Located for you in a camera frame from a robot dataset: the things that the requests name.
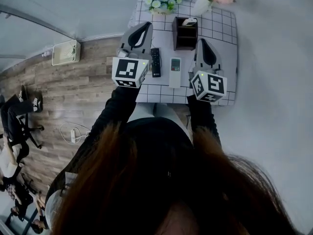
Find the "air conditioner remote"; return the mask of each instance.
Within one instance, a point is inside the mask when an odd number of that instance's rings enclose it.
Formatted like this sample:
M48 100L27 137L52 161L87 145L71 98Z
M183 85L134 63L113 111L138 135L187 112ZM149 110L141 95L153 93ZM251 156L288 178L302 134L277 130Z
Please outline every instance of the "air conditioner remote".
M179 57L172 57L170 64L170 88L180 88L181 80L181 59Z

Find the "white grid tablecloth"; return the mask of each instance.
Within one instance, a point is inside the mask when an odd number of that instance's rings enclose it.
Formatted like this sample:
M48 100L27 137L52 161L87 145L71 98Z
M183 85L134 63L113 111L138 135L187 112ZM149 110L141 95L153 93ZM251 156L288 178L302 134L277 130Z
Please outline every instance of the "white grid tablecloth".
M176 5L177 13L166 16L152 15L147 11L143 0L138 0L128 27L143 22L152 22L152 47L160 48L162 67L161 77L152 78L151 72L146 75L137 102L187 103L187 96L192 94L192 89L189 88L188 71L194 67L195 51L174 51L172 22L175 17L194 17L191 14L193 5L190 2L182 2L182 4ZM198 20L198 39L204 38L216 48L222 58L224 75L227 77L227 95L218 104L233 105L236 94L238 55L235 15L225 10L212 8L212 11L207 11L201 17L196 18ZM168 87L171 57L182 59L181 87L179 89Z

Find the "person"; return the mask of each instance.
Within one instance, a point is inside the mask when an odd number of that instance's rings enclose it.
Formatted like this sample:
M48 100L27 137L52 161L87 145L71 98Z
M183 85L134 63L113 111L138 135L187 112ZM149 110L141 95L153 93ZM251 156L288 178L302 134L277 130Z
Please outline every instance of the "person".
M33 199L39 213L39 219L35 219L30 227L36 234L40 234L44 231L44 229L49 229L46 218L43 215L43 211L45 211L45 197L41 196L40 194L36 194L33 196Z
M9 185L7 188L6 188L6 191L8 193L8 195L10 196L10 198L15 201L15 195L13 193L13 187L14 185Z
M11 213L17 216L20 221L24 221L27 207L33 203L33 198L22 184L15 182L13 185L15 206L11 208Z
M34 101L27 100L26 89L21 87L20 95L13 95L0 109L4 129L4 148L0 154L0 191L4 191L15 181L22 168L21 160L29 154L29 147L23 137L21 125L16 118L19 115L42 111L42 96L37 95Z
M65 172L77 173L52 208L53 235L296 234L266 175L223 152L208 102L188 97L191 141L171 108L136 104L138 93L113 91L52 182L46 211Z

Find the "office chair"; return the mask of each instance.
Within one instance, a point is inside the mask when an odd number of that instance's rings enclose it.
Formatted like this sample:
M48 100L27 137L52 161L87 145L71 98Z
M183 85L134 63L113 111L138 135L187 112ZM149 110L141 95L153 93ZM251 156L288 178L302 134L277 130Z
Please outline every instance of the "office chair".
M22 128L22 133L23 133L23 136L24 136L24 140L26 141L27 139L30 139L33 144L38 148L38 149L41 149L42 148L42 145L41 144L37 144L36 141L34 140L33 136L31 135L31 132L33 131L36 131L36 130L40 130L40 131L43 131L45 128L42 126L42 125L38 125L38 127L36 128L29 128L28 126L28 114L25 114L25 115L22 115L22 116L19 116L17 117L17 119L19 120L20 122L20 125L21 125L21 128ZM19 144L19 142L10 142L11 146L14 146L16 144Z

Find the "tv remote control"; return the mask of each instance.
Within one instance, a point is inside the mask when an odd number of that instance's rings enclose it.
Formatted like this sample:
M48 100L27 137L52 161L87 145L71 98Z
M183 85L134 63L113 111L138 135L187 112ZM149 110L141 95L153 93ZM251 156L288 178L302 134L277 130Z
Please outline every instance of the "tv remote control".
M161 77L160 52L159 48L151 49L152 56L152 77Z

